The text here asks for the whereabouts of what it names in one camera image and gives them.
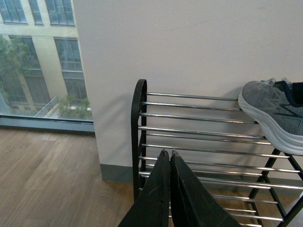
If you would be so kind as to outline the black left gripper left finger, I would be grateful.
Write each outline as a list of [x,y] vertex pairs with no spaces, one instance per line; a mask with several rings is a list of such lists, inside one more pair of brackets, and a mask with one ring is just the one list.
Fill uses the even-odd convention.
[[120,227],[167,227],[169,225],[170,163],[162,150],[158,160],[133,206]]

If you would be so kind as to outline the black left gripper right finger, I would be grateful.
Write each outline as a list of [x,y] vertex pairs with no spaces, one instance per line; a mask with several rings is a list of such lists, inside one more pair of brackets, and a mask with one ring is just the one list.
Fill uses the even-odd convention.
[[170,167],[170,203],[174,226],[240,226],[202,185],[176,150],[172,151]]

